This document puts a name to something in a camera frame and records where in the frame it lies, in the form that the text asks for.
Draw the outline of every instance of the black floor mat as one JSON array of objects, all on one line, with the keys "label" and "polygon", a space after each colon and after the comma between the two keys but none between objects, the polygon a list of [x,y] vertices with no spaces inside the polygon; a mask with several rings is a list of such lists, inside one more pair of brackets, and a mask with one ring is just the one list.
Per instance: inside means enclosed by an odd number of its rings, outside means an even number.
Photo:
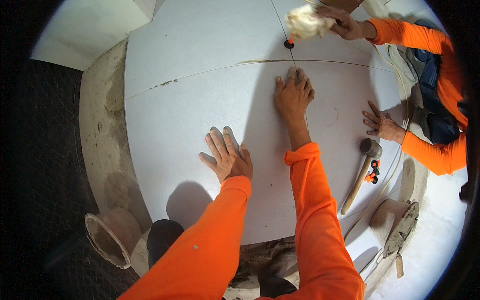
[{"label": "black floor mat", "polygon": [[[81,71],[30,60],[13,99],[12,183],[19,222],[38,257],[81,227],[86,213],[98,213],[80,142],[81,78]],[[131,268],[104,261],[86,240],[48,276],[67,299],[115,299],[138,280]]]}]

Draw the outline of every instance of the fingers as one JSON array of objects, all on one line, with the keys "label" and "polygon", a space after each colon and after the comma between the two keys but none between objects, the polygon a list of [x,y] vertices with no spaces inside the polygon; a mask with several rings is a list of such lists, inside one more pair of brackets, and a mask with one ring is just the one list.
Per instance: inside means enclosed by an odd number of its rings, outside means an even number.
[{"label": "fingers", "polygon": [[311,89],[307,96],[308,103],[310,103],[310,101],[312,101],[314,98],[315,98],[315,90]]},{"label": "fingers", "polygon": [[220,155],[220,158],[225,158],[228,156],[227,149],[225,148],[225,144],[223,144],[223,141],[221,141],[215,131],[215,127],[210,128],[210,137],[213,140],[213,143],[215,144],[215,147]]},{"label": "fingers", "polygon": [[225,146],[227,147],[228,153],[230,155],[236,154],[237,151],[235,150],[235,145],[233,144],[230,134],[228,133],[227,127],[223,128],[223,140],[225,141]]},{"label": "fingers", "polygon": [[317,15],[320,17],[334,18],[340,22],[347,22],[350,15],[343,9],[338,9],[329,6],[317,6]]},{"label": "fingers", "polygon": [[303,91],[307,94],[307,100],[308,103],[310,103],[310,101],[315,98],[315,90],[312,87],[312,81],[310,80],[310,78],[307,79],[307,83],[305,84],[305,88],[303,89]]},{"label": "fingers", "polygon": [[305,87],[303,88],[303,90],[308,93],[310,92],[310,90],[312,89],[312,81],[310,80],[310,78],[307,78],[307,82],[305,83]]},{"label": "fingers", "polygon": [[279,95],[283,88],[285,87],[285,82],[283,81],[282,77],[277,76],[275,78],[275,96]]},{"label": "fingers", "polygon": [[250,158],[250,152],[248,152],[245,142],[240,145],[240,157],[247,163],[247,166],[252,166],[252,159]]},{"label": "fingers", "polygon": [[208,159],[206,157],[207,154],[201,152],[199,155],[198,155],[198,158],[204,163],[206,164],[207,167],[211,168],[211,170],[215,171],[215,168],[216,168],[216,164],[213,163],[212,161],[210,161],[210,159]]},{"label": "fingers", "polygon": [[307,75],[305,74],[305,72],[300,68],[297,69],[297,74],[299,76],[299,84],[298,84],[297,87],[301,90],[304,90],[305,86],[307,84],[307,81],[309,79],[308,79]]},{"label": "fingers", "polygon": [[338,26],[337,24],[333,24],[332,28],[330,28],[330,30],[333,32],[333,33],[336,33],[338,34],[339,36],[341,36],[342,38],[345,38],[347,36],[347,33],[348,33],[348,30],[345,29],[345,28],[342,28],[340,26]]},{"label": "fingers", "polygon": [[370,121],[368,121],[368,120],[363,120],[363,123],[366,124],[366,125],[368,125],[368,126],[370,126],[370,127],[372,127],[372,128],[375,129],[375,130],[380,130],[380,126],[379,126],[378,124],[375,124],[375,123],[370,122]]},{"label": "fingers", "polygon": [[291,67],[290,71],[288,72],[287,85],[295,85],[295,77],[297,77],[297,68]]},{"label": "fingers", "polygon": [[375,123],[380,124],[380,119],[377,118],[376,116],[372,115],[371,113],[369,113],[367,111],[364,111],[363,115],[365,117],[369,118],[370,120],[374,121]]},{"label": "fingers", "polygon": [[367,134],[368,135],[378,135],[379,132],[378,131],[367,131]]},{"label": "fingers", "polygon": [[205,141],[207,143],[208,149],[210,149],[210,152],[212,152],[212,156],[215,158],[215,160],[219,161],[222,159],[222,156],[220,155],[220,152],[217,150],[213,140],[212,136],[207,133],[205,136]]},{"label": "fingers", "polygon": [[368,105],[370,106],[370,108],[372,109],[373,113],[377,118],[380,118],[382,116],[382,114],[380,113],[378,108],[375,106],[375,104],[373,104],[373,102],[368,101]]}]

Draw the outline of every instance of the wooden mallet handle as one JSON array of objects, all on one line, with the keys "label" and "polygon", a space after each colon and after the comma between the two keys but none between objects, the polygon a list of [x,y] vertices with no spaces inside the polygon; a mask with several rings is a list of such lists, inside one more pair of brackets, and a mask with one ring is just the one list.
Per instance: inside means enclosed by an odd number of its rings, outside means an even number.
[{"label": "wooden mallet handle", "polygon": [[353,185],[352,189],[350,190],[350,193],[348,194],[347,199],[343,203],[342,210],[340,213],[342,216],[344,216],[350,206],[352,205],[353,199],[357,196],[357,193],[360,189],[361,184],[363,183],[363,180],[365,179],[365,176],[367,175],[368,168],[370,167],[370,163],[372,162],[372,157],[368,156],[365,158],[365,162],[363,163],[363,166],[361,167],[359,176],[357,177],[357,181],[355,181],[355,184]]}]

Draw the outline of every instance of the worker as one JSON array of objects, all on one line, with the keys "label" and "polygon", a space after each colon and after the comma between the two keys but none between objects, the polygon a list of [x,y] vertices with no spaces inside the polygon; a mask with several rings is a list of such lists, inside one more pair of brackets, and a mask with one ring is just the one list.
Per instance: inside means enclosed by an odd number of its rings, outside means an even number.
[{"label": "worker", "polygon": [[[314,95],[312,83],[301,69],[290,69],[286,82],[276,78],[275,104],[287,126],[291,146],[284,162],[290,166],[297,213],[300,288],[297,290],[280,272],[273,272],[269,278],[259,276],[259,299],[280,295],[284,300],[363,299],[365,285],[345,248],[318,144],[311,141],[304,119]],[[184,232],[170,220],[154,223],[147,242],[149,252],[157,253],[150,254],[151,268],[119,300],[222,299],[238,268],[253,176],[245,144],[237,151],[228,132],[223,130],[225,143],[214,128],[205,137],[216,163],[199,155],[221,183],[215,201]]]},{"label": "worker", "polygon": [[468,119],[465,111],[459,109],[464,102],[463,78],[450,39],[424,20],[416,24],[394,19],[356,22],[346,11],[327,6],[317,7],[317,14],[336,19],[331,31],[345,40],[365,38],[376,45],[408,47],[407,57],[417,66],[423,100],[420,125],[433,144],[400,127],[389,114],[382,115],[371,101],[373,114],[363,112],[368,118],[364,123],[373,128],[367,134],[399,143],[403,152],[436,175],[452,174],[465,167]]}]

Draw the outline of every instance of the cardboard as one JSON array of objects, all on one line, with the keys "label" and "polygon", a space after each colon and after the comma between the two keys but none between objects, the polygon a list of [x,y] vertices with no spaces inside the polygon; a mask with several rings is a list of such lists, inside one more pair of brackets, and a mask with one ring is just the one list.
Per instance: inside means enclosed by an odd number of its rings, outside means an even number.
[{"label": "cardboard", "polygon": [[359,7],[362,2],[363,0],[322,0],[322,3],[328,6],[341,8],[348,13],[352,13],[352,11]]}]

